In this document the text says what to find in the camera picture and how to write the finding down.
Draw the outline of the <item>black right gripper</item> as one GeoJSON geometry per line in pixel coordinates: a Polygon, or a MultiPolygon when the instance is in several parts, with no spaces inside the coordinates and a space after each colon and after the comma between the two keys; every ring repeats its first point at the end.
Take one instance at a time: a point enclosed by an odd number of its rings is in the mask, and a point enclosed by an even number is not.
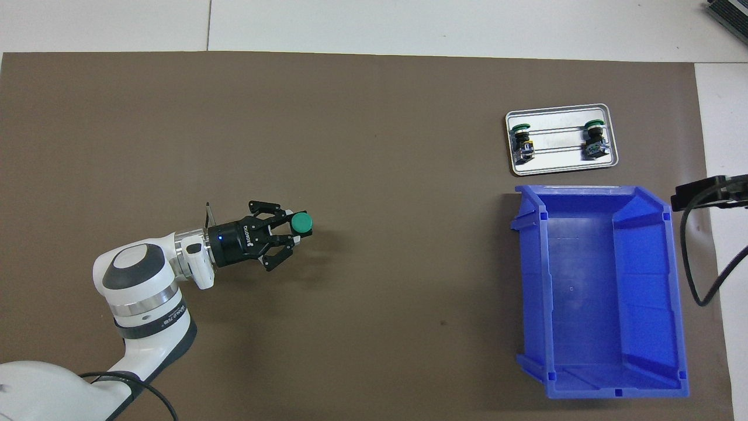
{"type": "Polygon", "coordinates": [[[683,211],[703,190],[726,181],[731,183],[728,186],[728,191],[726,187],[716,190],[713,194],[707,195],[702,203],[699,203],[695,208],[724,208],[727,203],[728,208],[747,208],[747,174],[732,176],[731,178],[725,175],[717,175],[678,185],[675,194],[670,199],[671,208],[675,212],[683,211]]]}

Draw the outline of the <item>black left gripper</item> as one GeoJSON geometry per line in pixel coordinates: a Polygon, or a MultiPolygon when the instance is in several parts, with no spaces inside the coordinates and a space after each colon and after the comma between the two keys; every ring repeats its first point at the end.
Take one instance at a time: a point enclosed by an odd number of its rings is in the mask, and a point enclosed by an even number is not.
{"type": "Polygon", "coordinates": [[[294,212],[279,203],[251,201],[249,218],[209,227],[209,244],[217,267],[258,260],[271,272],[292,256],[293,249],[308,235],[307,211],[294,212]],[[261,231],[289,226],[291,234],[262,239],[261,231]]]}

